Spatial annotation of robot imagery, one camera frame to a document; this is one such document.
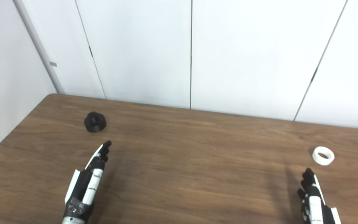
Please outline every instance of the wooden table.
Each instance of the wooden table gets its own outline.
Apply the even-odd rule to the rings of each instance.
[[[89,133],[84,118],[108,126]],[[358,129],[47,96],[0,143],[0,223],[61,223],[74,169],[111,140],[89,223],[301,224],[311,167],[343,224],[358,223]],[[311,158],[326,146],[334,162]]]

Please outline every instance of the white plastic ring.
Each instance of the white plastic ring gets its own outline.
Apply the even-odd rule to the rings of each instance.
[[[322,166],[328,166],[335,159],[334,153],[329,148],[323,146],[316,147],[313,151],[312,157],[314,161]]]

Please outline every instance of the robotic hand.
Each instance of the robotic hand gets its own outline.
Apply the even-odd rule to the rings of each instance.
[[[302,174],[301,185],[298,190],[302,200],[301,212],[305,224],[341,224],[338,210],[325,205],[319,181],[314,172],[307,168]]]
[[[107,162],[111,141],[101,145],[83,171],[75,170],[68,187],[62,224],[85,224],[94,209],[94,197]]]

